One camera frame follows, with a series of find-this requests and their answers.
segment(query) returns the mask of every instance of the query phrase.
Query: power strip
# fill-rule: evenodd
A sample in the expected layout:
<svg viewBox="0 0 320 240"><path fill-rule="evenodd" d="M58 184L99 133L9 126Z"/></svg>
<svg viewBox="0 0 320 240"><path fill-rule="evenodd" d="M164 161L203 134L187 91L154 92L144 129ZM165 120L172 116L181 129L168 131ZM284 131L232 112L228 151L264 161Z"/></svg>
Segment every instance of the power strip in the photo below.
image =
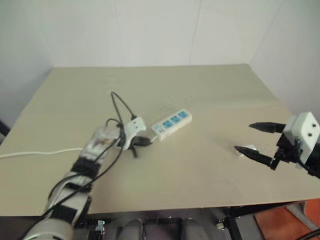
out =
<svg viewBox="0 0 320 240"><path fill-rule="evenodd" d="M192 115L185 109L177 111L169 117L157 122L151 128L162 141L171 134L173 134L178 129L190 123L192 120Z"/></svg>

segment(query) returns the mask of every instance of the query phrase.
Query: white cable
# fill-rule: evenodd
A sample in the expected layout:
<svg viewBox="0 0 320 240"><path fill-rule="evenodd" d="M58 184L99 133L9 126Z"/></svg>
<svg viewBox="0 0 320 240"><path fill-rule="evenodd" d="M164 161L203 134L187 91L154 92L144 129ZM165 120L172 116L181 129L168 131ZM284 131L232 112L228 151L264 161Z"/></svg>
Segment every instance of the white cable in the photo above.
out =
<svg viewBox="0 0 320 240"><path fill-rule="evenodd" d="M15 157L15 156L22 156L22 155L52 155L52 154L61 154L65 152L72 152L72 151L80 151L82 150L81 147L75 147L75 148L68 148L58 151L24 151L24 152L14 152L14 153L8 153L0 155L0 159L3 158L9 158L9 157Z"/></svg>

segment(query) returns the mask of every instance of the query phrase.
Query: orange floor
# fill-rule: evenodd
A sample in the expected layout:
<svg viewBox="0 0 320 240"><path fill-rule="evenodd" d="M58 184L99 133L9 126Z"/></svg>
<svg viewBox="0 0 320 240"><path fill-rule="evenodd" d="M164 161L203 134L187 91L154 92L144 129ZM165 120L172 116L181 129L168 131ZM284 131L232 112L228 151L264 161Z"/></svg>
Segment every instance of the orange floor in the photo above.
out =
<svg viewBox="0 0 320 240"><path fill-rule="evenodd" d="M305 213L311 221L320 226L320 199L309 200ZM310 229L285 207L257 213L255 218L266 240L296 240L310 232Z"/></svg>

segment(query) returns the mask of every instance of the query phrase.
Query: wooden table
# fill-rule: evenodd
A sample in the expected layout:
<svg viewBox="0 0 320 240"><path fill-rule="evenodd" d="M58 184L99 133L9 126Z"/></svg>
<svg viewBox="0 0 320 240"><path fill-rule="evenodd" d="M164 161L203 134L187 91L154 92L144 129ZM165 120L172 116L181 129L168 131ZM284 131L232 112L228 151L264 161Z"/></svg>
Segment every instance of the wooden table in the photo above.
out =
<svg viewBox="0 0 320 240"><path fill-rule="evenodd" d="M94 185L90 213L239 206L320 197L320 181L293 163L276 171L234 145L273 156L279 134L248 125L286 123L290 113L246 64L55 68L23 110L0 154L82 147L116 117L110 91L150 126L186 108L192 122L162 142L124 152ZM123 108L124 119L128 119ZM78 152L0 159L0 216L40 215ZM113 160L110 152L102 168Z"/></svg>

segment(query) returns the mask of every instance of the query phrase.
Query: black wire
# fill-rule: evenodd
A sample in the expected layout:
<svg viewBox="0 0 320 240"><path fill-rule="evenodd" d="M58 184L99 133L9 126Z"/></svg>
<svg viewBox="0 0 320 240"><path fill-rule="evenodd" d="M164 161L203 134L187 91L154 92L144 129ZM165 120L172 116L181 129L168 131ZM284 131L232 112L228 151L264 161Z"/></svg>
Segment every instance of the black wire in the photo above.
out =
<svg viewBox="0 0 320 240"><path fill-rule="evenodd" d="M108 126L108 123L109 123L110 121L114 121L114 122L120 124L120 121L119 121L119 120L117 120L117 119L115 119L115 118L109 118L109 119L105 122L105 126L106 126L106 127Z"/></svg>
<svg viewBox="0 0 320 240"><path fill-rule="evenodd" d="M67 181L67 180L69 180L69 179L73 179L73 178L75 178L75 177L82 176L82 175L83 175L83 173L77 173L77 174L74 174L74 175L71 175L71 176L67 176L67 177L61 179L60 181L58 181L58 182L56 183L56 185L54 185L54 187L51 189L51 191L50 191L50 193L49 193L49 195L48 195L48 199L51 197L51 195L52 195L52 193L54 192L54 190L55 190L60 184L64 183L65 181Z"/></svg>
<svg viewBox="0 0 320 240"><path fill-rule="evenodd" d="M121 114L119 112L117 103L115 101L114 95L116 97L118 97L118 99L126 106L126 108L128 109L128 111L131 113L131 117L132 119L134 119L136 116L133 114L133 112L131 111L131 109L128 107L128 105L123 101L123 99L116 94L115 92L111 92L111 98L112 98L112 103L113 106L115 108L115 111L118 115L119 121L120 121L120 139L122 139L122 142L125 143L126 142L126 134L125 134L125 129L124 129L124 122L122 120ZM69 200L70 198L72 198L74 195L76 195L77 193L86 190L87 187L91 186L91 184L93 184L95 181L97 181L99 178L101 178L104 174L106 174L112 167L113 165L118 161L119 157L121 156L123 149L124 149L124 144L121 146L120 151L118 153L118 155L115 157L115 159L113 160L113 162L98 176L96 176L93 180L91 180L90 182L88 182L87 184L83 185L82 187L78 188L77 190L75 190L74 192L72 192L71 194L69 194L68 196L66 196L65 198L63 198L62 200L60 200L59 202L57 202L56 204L54 204L52 207L50 207L47 211L45 211L44 214L42 214L42 216L40 216L38 218L37 221L35 221L31 227L28 228L27 231L25 231L25 233L19 238L20 240L22 240L27 234L28 232L36 225L38 224L41 220L43 220L51 211L55 210L58 206L60 206L62 203L64 203L65 201ZM95 161L98 161L99 158L109 149L109 146L95 159Z"/></svg>
<svg viewBox="0 0 320 240"><path fill-rule="evenodd" d="M96 163L96 162L99 160L99 158L101 158L101 156L102 156L107 150L109 150L111 147L113 147L119 139L120 139L120 136L119 136L117 139L113 140L112 143L111 143L106 149L104 149L104 150L102 151L102 153L100 153L100 155L94 160L94 163ZM51 191L50 191L50 193L49 193L49 196L48 196L48 199L51 197L51 195L52 195L52 193L54 192L54 190L55 190L61 183L64 183L65 181L67 181L67 180L69 180L69 179L73 179L73 178L78 177L78 176L83 176L84 174L85 174L85 172L83 172L83 173L77 173L77 174L74 174L74 175L71 175L71 176L67 176L67 177L61 179L60 181L58 181L58 182L56 183L56 185L54 185L54 187L51 189Z"/></svg>
<svg viewBox="0 0 320 240"><path fill-rule="evenodd" d="M308 173L311 173L311 175L317 177L318 179L320 179L320 175L319 173L317 173L316 171L314 171L312 168L308 167L307 165L305 165L301 159L298 157L297 158L298 163L301 165L301 167L303 167L305 170L307 170Z"/></svg>
<svg viewBox="0 0 320 240"><path fill-rule="evenodd" d="M307 234L297 238L297 240L309 240L309 239L313 239L319 235L320 235L320 228L313 230L311 232L308 232Z"/></svg>
<svg viewBox="0 0 320 240"><path fill-rule="evenodd" d="M112 98L112 102L113 102L114 107L117 108L117 107L116 107L115 97L114 97L114 96L116 96L116 97L123 103L123 105L126 107L126 109L128 109L128 111L129 111L130 114L131 114L131 120L135 119L137 116L132 112L132 110L130 109L130 107L125 103L125 101L124 101L117 93L115 93L114 91L112 91L112 92L111 92L111 98ZM119 119L120 119L120 122L122 122L122 119L121 119L119 110L116 110L116 112L117 112L117 115L118 115L118 117L119 117Z"/></svg>
<svg viewBox="0 0 320 240"><path fill-rule="evenodd" d="M99 156L94 160L94 163L96 163L106 151L108 151L111 147L113 147L116 144L116 142L121 138L120 135L121 135L121 132L119 134L119 137L113 140L112 143L99 154Z"/></svg>

